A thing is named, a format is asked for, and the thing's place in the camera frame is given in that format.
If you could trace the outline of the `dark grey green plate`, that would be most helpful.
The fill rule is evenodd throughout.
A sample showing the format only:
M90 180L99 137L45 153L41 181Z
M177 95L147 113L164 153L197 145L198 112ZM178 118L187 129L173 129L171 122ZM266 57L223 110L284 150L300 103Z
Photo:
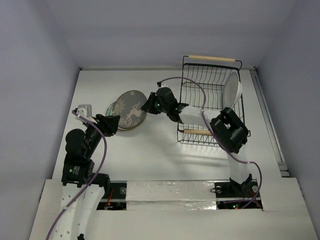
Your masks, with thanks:
M139 90L129 90L116 100L113 108L114 113L120 116L118 126L121 128L132 128L141 125L147 117L147 113L141 110L147 98Z

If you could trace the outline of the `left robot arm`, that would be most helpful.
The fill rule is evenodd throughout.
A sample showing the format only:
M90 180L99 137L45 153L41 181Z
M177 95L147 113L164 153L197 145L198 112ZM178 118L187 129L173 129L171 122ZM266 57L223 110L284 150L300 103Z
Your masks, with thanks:
M108 174L101 173L101 166L94 170L92 160L100 142L104 144L101 160L107 156L107 137L117 133L120 116L97 114L88 117L83 108L72 111L86 130L73 129L65 137L65 159L62 169L62 195L60 212L52 223L47 240L84 240L99 202L112 193Z

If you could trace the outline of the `mint green flower plate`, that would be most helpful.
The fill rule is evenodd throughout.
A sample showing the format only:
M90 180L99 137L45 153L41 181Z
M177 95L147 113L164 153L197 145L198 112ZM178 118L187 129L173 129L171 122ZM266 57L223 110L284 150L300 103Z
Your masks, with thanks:
M106 113L105 113L105 116L106 116L106 117L108 117L108 116L117 116L117 114L114 113L114 107L115 107L116 103L117 103L117 102L114 101L113 103L111 103L111 104L109 105L109 107L107 108Z

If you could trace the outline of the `red teal flower plate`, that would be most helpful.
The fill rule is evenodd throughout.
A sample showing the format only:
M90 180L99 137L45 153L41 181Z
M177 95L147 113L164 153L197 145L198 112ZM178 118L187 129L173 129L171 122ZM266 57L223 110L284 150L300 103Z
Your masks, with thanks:
M117 130L118 130L119 132L129 132L129 131L133 131L133 130L137 129L139 126L140 126L140 124L135 125L135 126L130 127L130 128L122 128L122 127L118 126L118 129L117 129Z

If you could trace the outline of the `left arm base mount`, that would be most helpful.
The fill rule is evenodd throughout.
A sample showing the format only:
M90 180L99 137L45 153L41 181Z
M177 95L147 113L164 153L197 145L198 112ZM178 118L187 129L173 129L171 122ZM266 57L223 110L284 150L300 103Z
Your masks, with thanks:
M127 209L127 182L112 181L110 190L98 203L98 211L122 211Z

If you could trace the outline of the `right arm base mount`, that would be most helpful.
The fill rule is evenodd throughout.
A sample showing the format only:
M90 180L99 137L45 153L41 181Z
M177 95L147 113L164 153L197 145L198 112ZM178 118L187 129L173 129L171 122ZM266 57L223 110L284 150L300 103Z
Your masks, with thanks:
M258 183L252 174L242 183L229 179L215 182L210 192L215 194L218 210L263 209Z

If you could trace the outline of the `white grey bowl plate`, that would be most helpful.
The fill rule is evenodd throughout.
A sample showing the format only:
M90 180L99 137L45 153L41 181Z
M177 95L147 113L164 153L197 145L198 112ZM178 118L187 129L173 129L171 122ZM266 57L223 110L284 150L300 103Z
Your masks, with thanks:
M222 109L232 108L241 98L243 86L237 72L232 72L222 89Z

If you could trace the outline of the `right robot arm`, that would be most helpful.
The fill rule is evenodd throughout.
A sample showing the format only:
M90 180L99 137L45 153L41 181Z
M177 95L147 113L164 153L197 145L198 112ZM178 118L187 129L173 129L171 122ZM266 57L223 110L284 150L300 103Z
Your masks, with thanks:
M153 115L164 113L171 121L179 124L206 128L227 153L231 192L235 196L242 196L248 191L252 181L245 154L249 130L232 108L204 110L178 102L170 88L161 87L150 93L141 110Z

